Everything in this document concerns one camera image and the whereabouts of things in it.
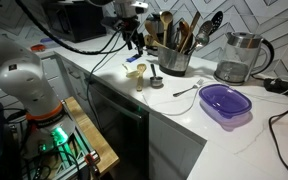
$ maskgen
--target purple plastic container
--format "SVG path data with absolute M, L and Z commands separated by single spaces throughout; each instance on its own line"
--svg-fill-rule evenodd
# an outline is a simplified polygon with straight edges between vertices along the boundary
M 213 84 L 199 91 L 201 107 L 223 129 L 232 131 L 252 120 L 252 102 L 240 92 L 222 84 Z

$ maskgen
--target utensil holder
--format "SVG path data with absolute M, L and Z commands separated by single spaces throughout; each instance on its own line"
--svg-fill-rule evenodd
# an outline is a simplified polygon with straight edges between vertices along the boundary
M 182 54 L 178 51 L 158 47 L 158 63 L 162 72 L 171 76 L 185 75 L 192 54 Z

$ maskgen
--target dishwasher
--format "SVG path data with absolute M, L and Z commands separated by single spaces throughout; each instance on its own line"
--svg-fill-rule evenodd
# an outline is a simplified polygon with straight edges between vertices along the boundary
M 114 180 L 149 179 L 149 113 L 103 83 L 92 78 L 88 84 L 94 121 L 120 162 L 110 171 Z

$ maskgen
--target kettle handle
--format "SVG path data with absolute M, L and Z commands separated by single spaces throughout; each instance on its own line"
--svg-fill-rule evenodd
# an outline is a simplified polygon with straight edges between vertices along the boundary
M 260 72 L 263 72 L 266 68 L 268 68 L 268 66 L 271 65 L 272 61 L 274 60 L 274 48 L 273 48 L 272 44 L 266 39 L 262 40 L 262 44 L 264 46 L 261 46 L 261 49 L 263 49 L 265 51 L 266 59 L 265 59 L 262 66 L 252 69 L 251 75 L 255 75 L 255 74 L 258 74 Z

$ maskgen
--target purple lid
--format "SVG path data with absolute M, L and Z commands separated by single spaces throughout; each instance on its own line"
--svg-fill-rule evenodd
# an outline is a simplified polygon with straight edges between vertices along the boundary
M 199 91 L 200 97 L 224 118 L 244 114 L 252 108 L 251 101 L 240 92 L 222 84 L 213 84 Z

